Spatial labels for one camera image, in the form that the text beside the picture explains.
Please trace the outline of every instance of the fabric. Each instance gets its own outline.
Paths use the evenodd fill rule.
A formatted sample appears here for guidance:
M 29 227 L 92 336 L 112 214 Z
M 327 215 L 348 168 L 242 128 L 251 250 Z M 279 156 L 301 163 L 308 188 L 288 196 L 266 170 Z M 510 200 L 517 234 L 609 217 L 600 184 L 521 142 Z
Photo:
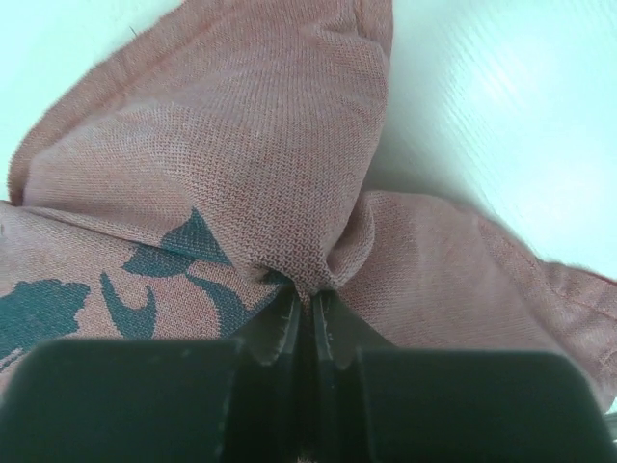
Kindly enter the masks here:
M 474 210 L 362 191 L 387 0 L 188 0 L 34 127 L 0 204 L 0 389 L 58 337 L 224 337 L 293 283 L 400 346 L 568 356 L 617 395 L 617 285 Z

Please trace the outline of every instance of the pinched fabric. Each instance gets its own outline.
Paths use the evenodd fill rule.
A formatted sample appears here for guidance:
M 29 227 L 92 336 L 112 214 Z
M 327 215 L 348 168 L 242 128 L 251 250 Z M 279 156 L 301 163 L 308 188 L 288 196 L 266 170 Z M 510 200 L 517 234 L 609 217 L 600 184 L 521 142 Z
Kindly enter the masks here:
M 189 0 L 93 69 L 0 203 L 0 391 L 43 340 L 225 337 L 295 285 L 400 346 L 567 356 L 606 409 L 617 285 L 469 208 L 362 191 L 391 39 L 388 0 Z

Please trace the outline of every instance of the brown fabric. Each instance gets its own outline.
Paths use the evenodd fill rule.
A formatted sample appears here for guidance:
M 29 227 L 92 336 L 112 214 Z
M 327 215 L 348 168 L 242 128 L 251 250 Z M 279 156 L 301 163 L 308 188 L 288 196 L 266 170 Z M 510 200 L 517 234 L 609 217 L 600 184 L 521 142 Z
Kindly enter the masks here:
M 227 336 L 291 281 L 401 346 L 567 355 L 606 409 L 615 284 L 456 204 L 361 191 L 391 36 L 387 0 L 189 0 L 91 71 L 0 204 L 0 389 L 41 340 Z

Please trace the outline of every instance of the folded fabric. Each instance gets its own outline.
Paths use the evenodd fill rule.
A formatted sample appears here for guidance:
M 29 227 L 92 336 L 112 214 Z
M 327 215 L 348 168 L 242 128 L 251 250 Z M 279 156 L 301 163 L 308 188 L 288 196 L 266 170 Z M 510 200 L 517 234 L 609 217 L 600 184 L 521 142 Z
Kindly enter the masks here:
M 92 70 L 0 204 L 0 390 L 42 340 L 224 337 L 294 284 L 400 346 L 568 356 L 605 410 L 617 285 L 471 209 L 362 191 L 391 35 L 388 0 L 189 0 Z

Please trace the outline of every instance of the garment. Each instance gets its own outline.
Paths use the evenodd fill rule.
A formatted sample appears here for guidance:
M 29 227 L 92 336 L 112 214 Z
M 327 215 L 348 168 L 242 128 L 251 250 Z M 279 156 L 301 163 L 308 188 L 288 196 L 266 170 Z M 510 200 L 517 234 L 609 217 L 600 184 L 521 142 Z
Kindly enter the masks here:
M 386 0 L 188 0 L 34 127 L 0 204 L 0 388 L 58 337 L 231 334 L 293 284 L 397 345 L 566 355 L 617 395 L 617 285 L 474 210 L 362 191 Z

